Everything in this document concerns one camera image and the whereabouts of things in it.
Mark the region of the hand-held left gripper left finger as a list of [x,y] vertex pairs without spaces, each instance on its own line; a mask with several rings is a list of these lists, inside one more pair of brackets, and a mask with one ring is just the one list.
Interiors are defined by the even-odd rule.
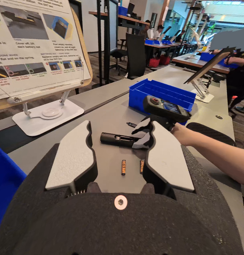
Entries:
[[98,175],[92,145],[91,122],[85,120],[60,141],[45,189],[86,190]]

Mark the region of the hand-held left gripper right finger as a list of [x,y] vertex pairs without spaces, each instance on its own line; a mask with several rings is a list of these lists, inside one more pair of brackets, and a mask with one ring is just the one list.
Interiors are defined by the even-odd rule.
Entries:
[[180,142],[157,121],[151,122],[153,145],[146,154],[146,166],[173,188],[194,192],[194,185]]

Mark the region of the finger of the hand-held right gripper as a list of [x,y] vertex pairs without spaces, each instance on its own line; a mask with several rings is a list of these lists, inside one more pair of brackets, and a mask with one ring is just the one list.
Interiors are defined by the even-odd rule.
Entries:
[[152,146],[152,138],[147,132],[142,138],[133,143],[133,149],[150,149]]
[[132,135],[136,135],[138,133],[145,135],[149,133],[153,129],[151,118],[147,118],[141,121],[132,131]]

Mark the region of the black remote control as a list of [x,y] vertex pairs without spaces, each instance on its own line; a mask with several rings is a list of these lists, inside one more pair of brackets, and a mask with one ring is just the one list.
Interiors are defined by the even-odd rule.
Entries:
[[132,148],[133,144],[139,139],[141,138],[105,132],[102,132],[100,136],[100,142],[103,144],[127,148]]

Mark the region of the person's right forearm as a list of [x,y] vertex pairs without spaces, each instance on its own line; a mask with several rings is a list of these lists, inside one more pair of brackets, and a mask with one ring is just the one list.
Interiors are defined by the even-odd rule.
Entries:
[[201,133],[182,128],[176,134],[184,146],[191,146],[220,171],[244,185],[244,149],[212,139]]

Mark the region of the person's right hand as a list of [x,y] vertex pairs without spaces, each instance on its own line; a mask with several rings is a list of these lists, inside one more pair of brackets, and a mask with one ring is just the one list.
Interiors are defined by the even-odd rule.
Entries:
[[172,128],[171,133],[181,143],[181,145],[187,146],[188,131],[189,130],[185,126],[181,125],[180,123],[176,123]]

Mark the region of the black quilted cushion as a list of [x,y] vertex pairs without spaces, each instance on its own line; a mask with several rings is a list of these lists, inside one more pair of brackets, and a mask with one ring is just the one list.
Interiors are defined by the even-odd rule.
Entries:
[[232,138],[203,124],[191,122],[187,124],[186,127],[194,132],[198,132],[209,138],[237,147],[235,141]]

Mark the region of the white folding stand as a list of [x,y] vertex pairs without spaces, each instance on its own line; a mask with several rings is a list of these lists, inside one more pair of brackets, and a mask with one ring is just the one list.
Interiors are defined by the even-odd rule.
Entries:
[[191,84],[194,87],[191,92],[196,94],[195,99],[204,103],[210,103],[214,98],[214,95],[212,95],[208,89],[208,83],[203,82],[202,79],[195,79],[191,81]]

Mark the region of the wooden edged desk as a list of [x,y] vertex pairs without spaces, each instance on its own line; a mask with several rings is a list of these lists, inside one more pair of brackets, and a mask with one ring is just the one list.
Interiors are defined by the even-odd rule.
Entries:
[[[196,55],[195,58],[190,58],[191,54],[184,54],[178,57],[172,58],[172,62],[175,62],[176,64],[182,64],[185,66],[194,66],[197,68],[202,68],[207,62],[200,60],[200,55]],[[214,65],[210,70],[214,72],[219,72],[223,74],[228,74],[229,73],[229,68],[223,67],[220,64]]]

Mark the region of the black office chair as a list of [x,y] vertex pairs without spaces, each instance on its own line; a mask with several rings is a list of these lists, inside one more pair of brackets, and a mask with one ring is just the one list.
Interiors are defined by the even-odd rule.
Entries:
[[146,53],[144,35],[126,33],[127,42],[127,79],[134,80],[145,74]]

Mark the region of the wooden backed display board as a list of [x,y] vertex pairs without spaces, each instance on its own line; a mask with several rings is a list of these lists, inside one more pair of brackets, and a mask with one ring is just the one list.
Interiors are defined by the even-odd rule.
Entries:
[[213,66],[215,66],[218,62],[220,62],[222,59],[229,56],[233,51],[236,49],[236,47],[230,47],[230,48],[224,48],[222,49],[218,54],[216,54],[210,61],[208,61],[200,70],[198,70],[194,75],[192,75],[188,80],[184,82],[184,84],[191,83],[192,81],[195,81],[198,78],[201,78],[206,72],[211,70]]

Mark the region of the wooden top desk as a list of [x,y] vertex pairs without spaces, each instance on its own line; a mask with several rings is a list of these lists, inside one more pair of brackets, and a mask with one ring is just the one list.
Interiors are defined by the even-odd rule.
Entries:
[[[91,15],[94,15],[97,17],[97,11],[89,11],[88,12]],[[101,20],[105,21],[105,27],[107,26],[108,21],[108,13],[101,12]],[[148,25],[150,26],[149,22],[144,22],[138,19],[130,18],[123,15],[118,15],[118,27],[125,27],[127,28],[127,33],[129,33],[129,29],[132,29],[132,34],[138,34],[140,30],[143,30],[143,28]]]

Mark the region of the black framed whiteboard easel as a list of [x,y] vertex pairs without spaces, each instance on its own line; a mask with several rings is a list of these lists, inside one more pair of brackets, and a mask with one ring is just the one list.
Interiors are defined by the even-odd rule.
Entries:
[[101,20],[104,20],[104,84],[113,82],[109,78],[110,69],[117,69],[117,64],[110,65],[110,57],[117,51],[117,26],[118,26],[118,1],[104,1],[107,9],[105,18],[101,15],[101,1],[97,0],[97,25],[98,25],[98,64],[99,64],[99,87],[103,86],[102,78],[102,37]]

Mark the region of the instruction poster board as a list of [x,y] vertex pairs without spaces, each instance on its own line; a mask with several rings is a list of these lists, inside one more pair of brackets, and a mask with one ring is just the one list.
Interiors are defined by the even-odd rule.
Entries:
[[70,1],[0,1],[0,110],[87,86],[92,78]]

